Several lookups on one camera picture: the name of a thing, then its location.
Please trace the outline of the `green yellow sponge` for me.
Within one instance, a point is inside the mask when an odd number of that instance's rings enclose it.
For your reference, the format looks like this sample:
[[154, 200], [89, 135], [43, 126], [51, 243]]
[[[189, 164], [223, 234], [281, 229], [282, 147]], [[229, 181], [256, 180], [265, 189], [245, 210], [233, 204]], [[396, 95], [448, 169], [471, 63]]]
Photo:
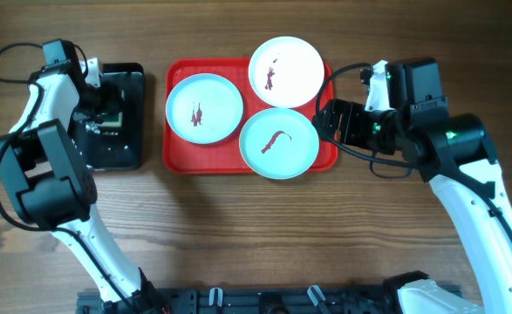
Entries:
[[107, 92], [101, 98], [101, 106], [97, 111], [96, 121], [103, 128], [121, 129], [123, 121], [123, 109], [125, 93], [121, 90]]

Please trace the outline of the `light blue plate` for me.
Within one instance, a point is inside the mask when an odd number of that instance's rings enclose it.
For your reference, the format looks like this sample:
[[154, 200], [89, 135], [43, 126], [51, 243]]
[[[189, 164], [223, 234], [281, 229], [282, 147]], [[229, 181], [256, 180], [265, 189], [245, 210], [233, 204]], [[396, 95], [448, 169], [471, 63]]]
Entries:
[[244, 114], [242, 95], [223, 76], [200, 73], [180, 81], [167, 96], [167, 123], [180, 138], [207, 145], [229, 137]]

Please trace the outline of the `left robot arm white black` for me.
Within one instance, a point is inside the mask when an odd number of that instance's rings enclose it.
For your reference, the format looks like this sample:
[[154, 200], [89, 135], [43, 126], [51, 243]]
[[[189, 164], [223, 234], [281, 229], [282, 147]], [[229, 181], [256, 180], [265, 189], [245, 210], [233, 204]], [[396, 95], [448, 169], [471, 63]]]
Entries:
[[102, 64], [71, 41], [41, 46], [19, 121], [0, 136], [2, 217], [48, 232], [95, 282], [100, 313], [169, 313], [171, 304], [119, 248], [103, 223], [96, 170], [137, 168], [143, 153], [146, 79], [137, 63]]

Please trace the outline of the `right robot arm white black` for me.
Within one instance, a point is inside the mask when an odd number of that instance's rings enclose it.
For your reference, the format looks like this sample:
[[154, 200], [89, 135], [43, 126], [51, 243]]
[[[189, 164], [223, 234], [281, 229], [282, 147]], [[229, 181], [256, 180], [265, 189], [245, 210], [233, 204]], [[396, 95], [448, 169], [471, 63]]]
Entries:
[[355, 64], [365, 103], [317, 99], [319, 137], [370, 165], [401, 167], [430, 185], [461, 239], [485, 313], [512, 313], [512, 207], [495, 144], [472, 113], [450, 114], [438, 63]]

